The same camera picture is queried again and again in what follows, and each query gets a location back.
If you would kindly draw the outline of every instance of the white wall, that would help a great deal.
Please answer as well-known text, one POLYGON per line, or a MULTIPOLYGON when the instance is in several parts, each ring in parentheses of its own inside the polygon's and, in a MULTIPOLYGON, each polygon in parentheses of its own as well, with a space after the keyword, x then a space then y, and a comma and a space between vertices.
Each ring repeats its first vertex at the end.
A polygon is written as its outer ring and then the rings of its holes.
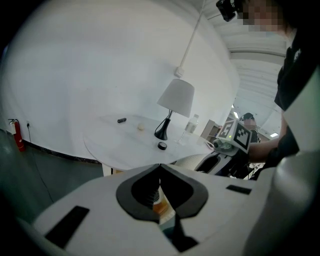
MULTIPOLYGON (((175 78, 198 19, 181 0, 56 0, 42 5, 9 45, 1 67, 1 118, 20 121, 22 137, 64 154, 92 158, 83 130, 92 117, 134 113, 163 120, 157 105, 175 78)), ((239 77, 205 19, 184 64, 195 87, 197 134, 222 124, 239 77)), ((188 118, 175 114, 184 127, 188 118)))

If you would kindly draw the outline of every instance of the black lamp base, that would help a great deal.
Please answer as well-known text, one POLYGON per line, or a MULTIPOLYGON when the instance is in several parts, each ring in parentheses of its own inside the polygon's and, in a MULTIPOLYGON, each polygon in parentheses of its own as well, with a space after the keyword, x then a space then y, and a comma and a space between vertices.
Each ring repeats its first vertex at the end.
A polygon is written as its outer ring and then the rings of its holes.
POLYGON ((166 118, 166 119, 164 120, 164 123, 163 123, 161 129, 158 130, 157 132, 155 132, 155 133, 154 133, 154 136, 156 136, 158 139, 163 140, 163 141, 168 140, 168 137, 167 137, 167 128, 168 128, 168 125, 169 125, 170 121, 171 121, 171 119, 166 118))

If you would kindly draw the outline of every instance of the table lamp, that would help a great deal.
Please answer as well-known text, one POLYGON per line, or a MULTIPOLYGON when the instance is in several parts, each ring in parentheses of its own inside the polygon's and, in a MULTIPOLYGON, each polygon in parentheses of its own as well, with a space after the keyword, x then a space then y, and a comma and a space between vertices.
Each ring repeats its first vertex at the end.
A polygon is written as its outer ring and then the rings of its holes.
POLYGON ((157 102, 160 106, 169 110, 169 115, 162 121, 162 123, 164 122, 162 128, 159 131, 157 131, 159 127, 155 130, 154 136, 163 141, 168 139, 167 128, 173 112, 187 118, 190 117, 194 94, 195 88, 190 83, 180 79, 172 80, 157 102))

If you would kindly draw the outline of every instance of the person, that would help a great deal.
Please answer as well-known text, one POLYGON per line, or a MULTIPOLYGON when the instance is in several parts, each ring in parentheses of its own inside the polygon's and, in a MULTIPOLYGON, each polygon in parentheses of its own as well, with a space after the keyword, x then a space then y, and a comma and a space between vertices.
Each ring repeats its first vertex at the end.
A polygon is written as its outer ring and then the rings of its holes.
POLYGON ((278 90, 274 100, 282 109, 280 134, 276 139, 250 144, 249 161, 265 163, 264 167, 254 174, 253 180, 259 177, 261 171, 277 166, 283 158, 299 151, 283 112, 293 103, 319 65, 318 40, 313 38, 315 31, 312 29, 317 28, 316 12, 319 9, 314 4, 316 5, 317 1, 305 3, 294 0, 234 1, 238 16, 247 24, 254 25, 261 31, 276 32, 291 42, 286 51, 283 67, 278 74, 278 90))
POLYGON ((243 121, 244 127, 252 132, 250 142, 251 143, 261 142, 261 139, 259 138, 258 127, 257 127, 254 115, 251 113, 246 113, 240 118, 240 121, 243 121))

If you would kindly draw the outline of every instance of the black roll of tape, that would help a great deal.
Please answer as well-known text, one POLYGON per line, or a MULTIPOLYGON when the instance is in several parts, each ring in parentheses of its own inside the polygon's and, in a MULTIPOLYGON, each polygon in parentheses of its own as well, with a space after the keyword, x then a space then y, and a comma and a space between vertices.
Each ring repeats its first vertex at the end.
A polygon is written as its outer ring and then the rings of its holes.
POLYGON ((127 121, 127 119, 126 119, 126 118, 118 119, 118 123, 119 123, 119 124, 120 124, 120 123, 123 123, 123 122, 125 122, 125 121, 127 121))
POLYGON ((164 142, 159 142, 158 148, 161 150, 166 150, 167 149, 167 144, 164 142))

